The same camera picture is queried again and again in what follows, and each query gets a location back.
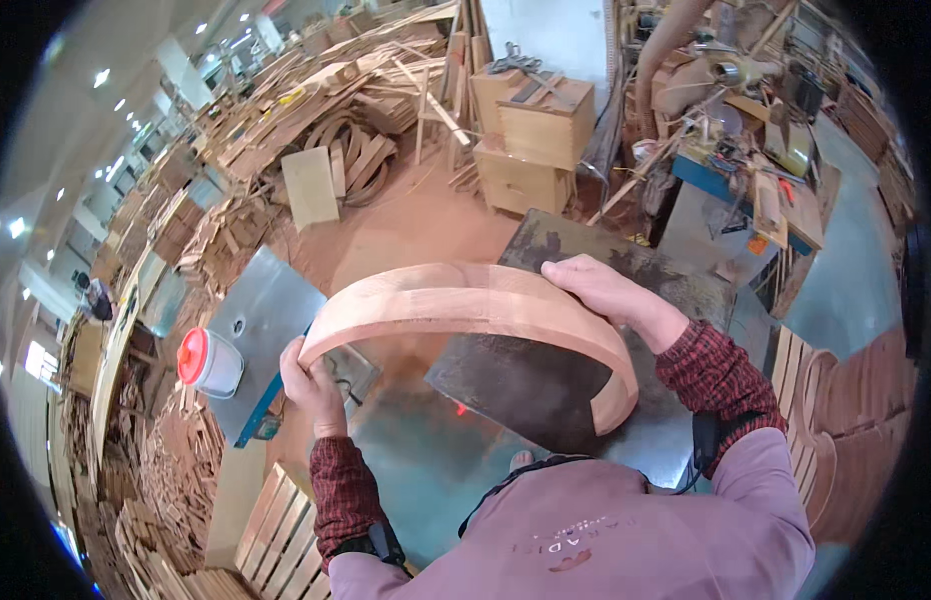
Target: red lid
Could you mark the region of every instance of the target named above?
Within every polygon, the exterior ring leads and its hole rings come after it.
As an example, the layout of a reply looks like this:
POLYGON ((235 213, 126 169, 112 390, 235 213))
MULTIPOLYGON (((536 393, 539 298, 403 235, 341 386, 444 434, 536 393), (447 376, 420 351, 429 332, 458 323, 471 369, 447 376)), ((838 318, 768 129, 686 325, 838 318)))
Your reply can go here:
POLYGON ((209 337, 206 330, 193 327, 185 334, 182 345, 178 347, 175 358, 178 359, 178 378, 185 385, 192 385, 199 379, 206 365, 209 354, 209 337))

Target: foot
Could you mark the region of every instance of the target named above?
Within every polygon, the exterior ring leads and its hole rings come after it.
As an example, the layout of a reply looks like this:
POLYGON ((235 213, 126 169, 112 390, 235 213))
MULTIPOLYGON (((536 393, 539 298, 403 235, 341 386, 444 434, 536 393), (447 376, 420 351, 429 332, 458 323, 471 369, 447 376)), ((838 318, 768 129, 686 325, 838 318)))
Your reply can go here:
POLYGON ((508 472, 512 473, 516 469, 528 467, 533 462, 532 452, 529 450, 520 450, 515 453, 512 460, 508 461, 508 472))

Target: window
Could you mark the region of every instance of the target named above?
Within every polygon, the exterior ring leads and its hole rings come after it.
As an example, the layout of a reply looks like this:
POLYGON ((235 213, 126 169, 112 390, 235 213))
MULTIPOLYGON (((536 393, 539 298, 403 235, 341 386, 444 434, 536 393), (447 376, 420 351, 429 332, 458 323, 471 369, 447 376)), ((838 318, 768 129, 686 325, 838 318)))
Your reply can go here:
POLYGON ((26 353, 26 371, 34 378, 53 388, 58 388, 52 382, 52 376, 59 372, 59 360, 45 351, 42 344, 32 340, 26 353))

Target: person's left hand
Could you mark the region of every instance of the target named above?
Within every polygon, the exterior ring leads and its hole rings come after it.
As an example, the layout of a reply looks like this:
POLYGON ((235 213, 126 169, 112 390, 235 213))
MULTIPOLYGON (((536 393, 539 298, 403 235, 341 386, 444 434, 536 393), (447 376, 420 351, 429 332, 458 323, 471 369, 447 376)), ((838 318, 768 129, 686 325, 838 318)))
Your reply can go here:
POLYGON ((279 373, 286 396, 305 409, 312 417, 315 438, 346 437, 346 405, 339 386, 332 380, 323 357, 319 356, 308 370, 299 364, 304 336, 298 336, 282 350, 279 373))

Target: wooden ring segment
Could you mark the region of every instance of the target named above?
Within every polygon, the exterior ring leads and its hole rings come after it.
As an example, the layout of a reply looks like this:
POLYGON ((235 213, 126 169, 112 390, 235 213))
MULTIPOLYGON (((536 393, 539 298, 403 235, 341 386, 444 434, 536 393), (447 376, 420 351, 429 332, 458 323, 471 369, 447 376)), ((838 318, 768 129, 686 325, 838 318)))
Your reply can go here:
POLYGON ((298 364, 307 369, 342 344, 397 333, 508 335, 603 363, 612 375, 591 400, 596 435, 620 426, 639 399, 618 329, 541 275, 497 265, 436 263, 356 281, 319 310, 298 364))

